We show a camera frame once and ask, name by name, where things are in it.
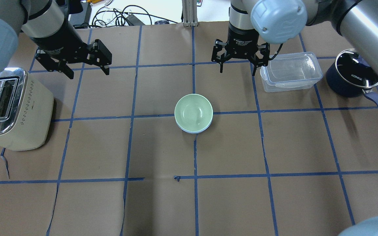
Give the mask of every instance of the plastic container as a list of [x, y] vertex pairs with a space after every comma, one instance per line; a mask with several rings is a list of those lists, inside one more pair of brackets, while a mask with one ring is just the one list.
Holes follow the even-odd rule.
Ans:
[[309, 89], [323, 77], [313, 52], [277, 55], [260, 72], [265, 92]]
[[201, 133], [213, 121], [213, 107], [204, 96], [188, 94], [177, 102], [174, 119], [186, 133]]

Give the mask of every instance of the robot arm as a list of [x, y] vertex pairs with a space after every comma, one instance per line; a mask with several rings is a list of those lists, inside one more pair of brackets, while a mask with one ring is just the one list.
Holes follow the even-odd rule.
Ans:
[[21, 29], [39, 46], [35, 58], [46, 70], [72, 79], [74, 72], [67, 63], [84, 62], [99, 66], [108, 75], [111, 52], [99, 39], [84, 43], [65, 13], [55, 0], [0, 0], [0, 71], [14, 54]]
[[[231, 58], [248, 59], [255, 69], [267, 66], [268, 43], [284, 43], [304, 26], [324, 21], [330, 21], [378, 73], [378, 0], [231, 0], [228, 39], [216, 39], [211, 60], [221, 71]], [[267, 43], [257, 46], [259, 35]], [[262, 59], [256, 56], [258, 50]]]

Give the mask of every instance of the white floor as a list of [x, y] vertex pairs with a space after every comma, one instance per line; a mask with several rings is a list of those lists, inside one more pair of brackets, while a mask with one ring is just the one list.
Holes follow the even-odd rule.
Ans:
[[[96, 12], [105, 6], [107, 0], [92, 4], [92, 14], [90, 21], [93, 19]], [[148, 11], [151, 15], [163, 17], [172, 21], [181, 22], [182, 14], [182, 1], [180, 0], [114, 0], [108, 8], [116, 8], [122, 10], [127, 5], [141, 6]], [[230, 0], [203, 0], [202, 5], [197, 7], [198, 21], [228, 21], [228, 8], [230, 7]], [[133, 12], [144, 13], [142, 9], [137, 7], [129, 7], [126, 11], [131, 10]], [[109, 21], [114, 18], [112, 12], [101, 13], [97, 16], [98, 19], [103, 21]], [[144, 24], [150, 24], [150, 19], [145, 15], [138, 15], [138, 18], [144, 22]]]

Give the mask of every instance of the green bowl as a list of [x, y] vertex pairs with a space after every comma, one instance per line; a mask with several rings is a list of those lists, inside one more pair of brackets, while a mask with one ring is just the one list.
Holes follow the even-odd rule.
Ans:
[[213, 121], [213, 107], [204, 96], [188, 94], [177, 102], [174, 119], [186, 133], [201, 133]]

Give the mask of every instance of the yellow object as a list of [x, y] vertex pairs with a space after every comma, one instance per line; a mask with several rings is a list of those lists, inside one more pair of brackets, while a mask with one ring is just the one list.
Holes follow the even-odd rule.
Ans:
[[101, 1], [103, 1], [103, 0], [86, 0], [86, 2], [93, 3], [93, 4], [99, 3]]

